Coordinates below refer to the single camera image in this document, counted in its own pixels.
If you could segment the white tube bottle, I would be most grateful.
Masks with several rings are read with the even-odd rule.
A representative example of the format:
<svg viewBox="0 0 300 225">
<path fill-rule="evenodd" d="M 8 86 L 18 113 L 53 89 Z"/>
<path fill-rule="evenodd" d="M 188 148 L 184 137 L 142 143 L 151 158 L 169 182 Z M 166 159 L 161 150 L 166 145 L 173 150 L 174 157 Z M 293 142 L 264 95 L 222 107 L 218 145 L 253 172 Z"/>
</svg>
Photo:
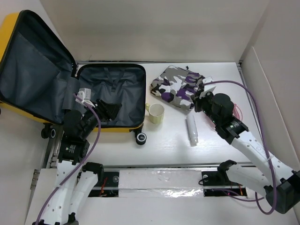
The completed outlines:
<svg viewBox="0 0 300 225">
<path fill-rule="evenodd" d="M 188 114 L 186 116 L 186 122 L 187 122 L 187 130 L 188 130 L 190 143 L 192 146 L 195 146 L 198 144 L 198 132 L 197 132 L 194 115 Z"/>
</svg>

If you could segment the pink headphones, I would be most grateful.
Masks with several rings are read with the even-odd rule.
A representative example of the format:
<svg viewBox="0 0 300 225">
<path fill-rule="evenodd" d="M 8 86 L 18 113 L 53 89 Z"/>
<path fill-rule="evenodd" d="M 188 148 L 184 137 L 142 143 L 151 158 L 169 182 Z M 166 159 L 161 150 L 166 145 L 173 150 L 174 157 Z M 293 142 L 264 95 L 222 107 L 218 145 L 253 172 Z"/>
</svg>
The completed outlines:
<svg viewBox="0 0 300 225">
<path fill-rule="evenodd" d="M 243 120 L 243 114 L 242 114 L 242 111 L 241 109 L 238 107 L 237 104 L 234 104 L 234 108 L 233 108 L 233 115 L 239 119 L 239 120 Z"/>
</svg>

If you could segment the camouflage clothing bundle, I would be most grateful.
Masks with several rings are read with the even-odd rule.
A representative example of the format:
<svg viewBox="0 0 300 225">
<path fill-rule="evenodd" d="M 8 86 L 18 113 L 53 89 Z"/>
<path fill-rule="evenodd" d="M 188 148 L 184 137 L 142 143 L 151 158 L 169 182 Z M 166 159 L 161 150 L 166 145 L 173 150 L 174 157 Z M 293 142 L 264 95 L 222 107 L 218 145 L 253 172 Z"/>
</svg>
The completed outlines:
<svg viewBox="0 0 300 225">
<path fill-rule="evenodd" d="M 150 85 L 150 93 L 182 110 L 194 108 L 193 96 L 205 77 L 188 69 L 169 66 Z"/>
</svg>

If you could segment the pale yellow mug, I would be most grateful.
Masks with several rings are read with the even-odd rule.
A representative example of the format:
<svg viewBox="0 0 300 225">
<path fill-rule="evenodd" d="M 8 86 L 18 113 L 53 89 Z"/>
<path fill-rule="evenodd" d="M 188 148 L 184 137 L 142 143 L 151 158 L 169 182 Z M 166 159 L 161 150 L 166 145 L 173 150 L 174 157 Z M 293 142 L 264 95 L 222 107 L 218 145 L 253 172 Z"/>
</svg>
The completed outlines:
<svg viewBox="0 0 300 225">
<path fill-rule="evenodd" d="M 159 103 L 146 104 L 145 108 L 149 113 L 149 119 L 153 124 L 160 124 L 163 121 L 165 108 Z"/>
</svg>

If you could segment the yellow Pikachu suitcase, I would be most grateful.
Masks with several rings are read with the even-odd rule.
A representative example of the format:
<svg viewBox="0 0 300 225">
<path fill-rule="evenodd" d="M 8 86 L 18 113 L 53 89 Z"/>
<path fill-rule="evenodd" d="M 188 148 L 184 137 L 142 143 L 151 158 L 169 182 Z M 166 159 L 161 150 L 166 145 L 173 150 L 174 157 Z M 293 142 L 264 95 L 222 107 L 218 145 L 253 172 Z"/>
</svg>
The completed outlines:
<svg viewBox="0 0 300 225">
<path fill-rule="evenodd" d="M 147 140 L 146 70 L 132 63 L 99 63 L 79 67 L 64 44 L 31 10 L 5 16 L 0 27 L 0 101 L 9 109 L 44 124 L 42 138 L 56 136 L 71 110 L 85 113 L 75 101 L 80 88 L 91 89 L 91 101 L 121 103 L 117 117 L 101 122 L 102 131 L 134 132 L 137 144 Z"/>
</svg>

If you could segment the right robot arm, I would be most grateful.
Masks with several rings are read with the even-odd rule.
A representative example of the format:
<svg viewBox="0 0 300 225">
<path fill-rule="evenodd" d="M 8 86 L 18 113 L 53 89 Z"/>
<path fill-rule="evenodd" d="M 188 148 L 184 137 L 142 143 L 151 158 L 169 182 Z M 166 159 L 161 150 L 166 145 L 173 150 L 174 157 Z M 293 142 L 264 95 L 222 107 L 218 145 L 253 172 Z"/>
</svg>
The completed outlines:
<svg viewBox="0 0 300 225">
<path fill-rule="evenodd" d="M 228 184 L 232 181 L 248 187 L 263 196 L 281 214 L 299 203 L 300 173 L 272 153 L 266 153 L 248 127 L 233 115 L 233 102 L 228 95 L 214 95 L 210 90 L 198 91 L 194 104 L 196 112 L 203 112 L 213 122 L 217 134 L 244 154 L 261 172 L 261 175 L 253 175 L 235 161 L 227 160 L 217 168 L 218 182 Z"/>
</svg>

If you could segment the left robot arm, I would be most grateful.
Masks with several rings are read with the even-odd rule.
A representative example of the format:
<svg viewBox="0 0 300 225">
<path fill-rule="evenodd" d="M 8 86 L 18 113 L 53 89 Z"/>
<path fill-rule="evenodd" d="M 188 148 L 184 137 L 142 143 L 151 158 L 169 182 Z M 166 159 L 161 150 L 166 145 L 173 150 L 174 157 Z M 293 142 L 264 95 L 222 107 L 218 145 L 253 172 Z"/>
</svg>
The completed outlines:
<svg viewBox="0 0 300 225">
<path fill-rule="evenodd" d="M 95 103 L 79 102 L 87 110 L 85 113 L 71 110 L 64 116 L 54 189 L 43 204 L 35 225 L 77 225 L 78 213 L 92 188 L 104 182 L 103 165 L 86 162 L 95 148 L 87 137 L 94 128 L 101 128 L 101 121 L 115 119 L 122 104 L 109 104 L 100 99 Z"/>
</svg>

